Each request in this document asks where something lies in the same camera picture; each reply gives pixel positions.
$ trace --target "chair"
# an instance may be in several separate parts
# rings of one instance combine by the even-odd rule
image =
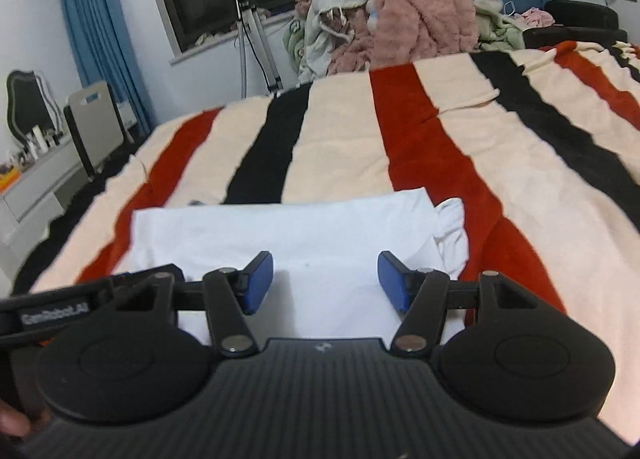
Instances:
[[[565,40],[596,42],[604,47],[627,41],[626,31],[618,28],[618,14],[609,7],[574,0],[550,0],[545,4],[545,11],[551,13],[558,25],[524,31],[524,43],[529,49]]]
[[[118,147],[130,143],[113,93],[104,81],[72,94],[64,114],[80,161],[90,179]]]

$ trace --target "gray chair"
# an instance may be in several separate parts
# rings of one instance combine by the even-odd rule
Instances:
[[[130,143],[110,87],[104,81],[72,94],[65,119],[89,178],[117,148]]]

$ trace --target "pink fluffy blanket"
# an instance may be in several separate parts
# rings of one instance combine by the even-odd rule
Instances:
[[[376,28],[367,28],[362,8],[348,12],[354,39],[334,50],[329,74],[470,51],[478,42],[472,0],[373,0],[370,4],[378,14]]]

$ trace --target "human hand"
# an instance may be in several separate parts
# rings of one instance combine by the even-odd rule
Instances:
[[[0,399],[0,433],[12,437],[27,437],[31,432],[28,418]]]

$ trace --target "red stripe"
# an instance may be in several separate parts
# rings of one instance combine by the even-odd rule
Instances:
[[[573,72],[585,85],[595,90],[620,118],[626,119],[640,130],[640,105],[628,90],[618,90],[605,76],[602,68],[575,52],[576,42],[566,41],[557,45],[556,63]]]
[[[370,80],[394,189],[425,187],[435,204],[463,200],[469,261],[460,279],[477,280],[481,271],[495,269],[564,311],[529,241],[444,131],[414,67],[372,71]]]
[[[138,189],[118,214],[113,239],[100,250],[94,261],[82,270],[76,283],[100,279],[100,277],[106,277],[113,272],[113,268],[129,249],[133,212],[164,206],[174,193],[191,156],[207,139],[211,125],[219,111],[219,108],[206,110],[194,118],[188,119],[175,132],[171,142],[153,165],[145,184]]]

